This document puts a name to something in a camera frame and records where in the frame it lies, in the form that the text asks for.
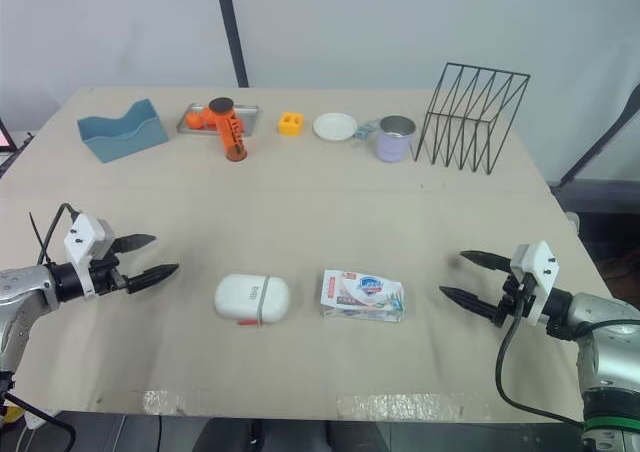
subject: black wire rack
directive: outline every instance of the black wire rack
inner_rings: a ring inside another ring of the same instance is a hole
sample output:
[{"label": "black wire rack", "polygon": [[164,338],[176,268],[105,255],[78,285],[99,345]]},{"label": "black wire rack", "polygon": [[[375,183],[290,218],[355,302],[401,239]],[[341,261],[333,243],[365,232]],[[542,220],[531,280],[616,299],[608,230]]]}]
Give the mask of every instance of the black wire rack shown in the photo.
[{"label": "black wire rack", "polygon": [[446,167],[453,162],[460,170],[469,165],[475,172],[482,166],[490,174],[530,78],[518,72],[447,62],[431,97],[414,160],[424,146],[432,164],[441,157]]}]

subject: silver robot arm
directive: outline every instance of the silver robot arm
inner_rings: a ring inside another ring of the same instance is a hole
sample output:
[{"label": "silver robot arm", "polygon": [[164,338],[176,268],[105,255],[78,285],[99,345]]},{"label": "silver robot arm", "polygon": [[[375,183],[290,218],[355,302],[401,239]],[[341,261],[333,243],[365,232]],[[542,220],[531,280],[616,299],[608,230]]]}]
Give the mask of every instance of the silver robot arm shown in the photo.
[{"label": "silver robot arm", "polygon": [[18,369],[31,326],[59,305],[55,281],[45,266],[0,272],[0,394]]},{"label": "silver robot arm", "polygon": [[[638,320],[640,311],[620,300],[576,294],[567,313],[576,335],[584,324],[618,319]],[[575,340],[585,449],[640,451],[640,326],[602,327]]]},{"label": "silver robot arm", "polygon": [[[554,288],[559,266],[545,242],[519,246],[511,260],[475,250],[460,255],[509,275],[497,306],[464,290],[440,287],[451,300],[498,327],[524,302],[519,310],[529,324],[545,324],[551,337],[577,342],[584,451],[640,452],[640,311],[620,300],[583,293],[573,296]],[[611,320],[629,323],[605,324]]]},{"label": "silver robot arm", "polygon": [[173,274],[178,264],[158,265],[135,277],[118,272],[116,254],[153,240],[145,234],[115,238],[106,222],[78,213],[64,239],[68,262],[0,271],[0,407],[13,387],[13,375],[38,318],[56,310],[60,302],[120,289],[132,294]]}]

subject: blue storage tray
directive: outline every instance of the blue storage tray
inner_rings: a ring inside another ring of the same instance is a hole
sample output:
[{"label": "blue storage tray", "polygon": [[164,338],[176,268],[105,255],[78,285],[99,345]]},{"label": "blue storage tray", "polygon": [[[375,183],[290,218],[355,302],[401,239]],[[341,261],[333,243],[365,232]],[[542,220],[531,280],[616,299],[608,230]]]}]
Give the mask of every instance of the blue storage tray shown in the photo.
[{"label": "blue storage tray", "polygon": [[102,162],[119,159],[169,140],[149,99],[136,102],[119,119],[80,119],[78,129],[82,141]]}]

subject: wooden table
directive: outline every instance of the wooden table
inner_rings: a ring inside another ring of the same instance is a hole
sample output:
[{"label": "wooden table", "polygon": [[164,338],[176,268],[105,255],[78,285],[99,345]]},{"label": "wooden table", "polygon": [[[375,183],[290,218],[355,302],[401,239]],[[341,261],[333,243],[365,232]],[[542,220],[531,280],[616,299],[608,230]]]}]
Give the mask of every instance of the wooden table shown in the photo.
[{"label": "wooden table", "polygon": [[[183,135],[187,104],[221,95],[257,104],[249,157],[224,158],[217,138]],[[153,102],[166,144],[102,164],[76,120],[119,117]],[[547,240],[557,285],[608,296],[542,177],[512,133],[491,176],[379,161],[362,143],[311,131],[321,113],[366,121],[402,114],[421,123],[429,91],[94,88],[78,92],[0,181],[3,268],[35,261],[27,213],[48,225],[58,204],[106,219],[117,235],[158,240],[123,258],[135,273],[180,263],[161,286],[63,304],[32,330],[16,395],[52,409],[269,418],[521,422],[540,418],[502,402],[493,368],[504,329],[438,291],[447,284],[497,302],[504,275],[455,260],[464,249],[510,256]],[[300,137],[276,133],[283,111],[305,115]],[[51,253],[64,261],[61,228]],[[337,268],[401,281],[399,323],[323,318],[319,280]],[[238,326],[213,308],[233,272],[283,277],[288,316]],[[529,405],[579,417],[577,347],[524,326],[505,364],[505,388]]]}]

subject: wall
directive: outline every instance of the wall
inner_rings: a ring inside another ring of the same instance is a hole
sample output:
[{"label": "wall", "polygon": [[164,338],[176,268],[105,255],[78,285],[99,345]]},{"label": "wall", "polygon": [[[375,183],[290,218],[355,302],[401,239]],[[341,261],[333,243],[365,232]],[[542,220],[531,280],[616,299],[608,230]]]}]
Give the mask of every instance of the wall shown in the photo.
[{"label": "wall", "polygon": [[[515,124],[558,180],[640,82],[639,0],[234,0],[252,86],[432,87],[447,60],[532,75]],[[0,114],[84,85],[235,85],[217,0],[0,0]],[[584,177],[640,180],[635,121]]]},{"label": "wall", "polygon": [[[234,3],[253,86],[433,87],[447,60],[530,73],[515,127],[550,181],[640,82],[639,0]],[[640,179],[639,127],[596,176]]]},{"label": "wall", "polygon": [[0,115],[39,129],[79,87],[236,84],[218,0],[0,0]]}]

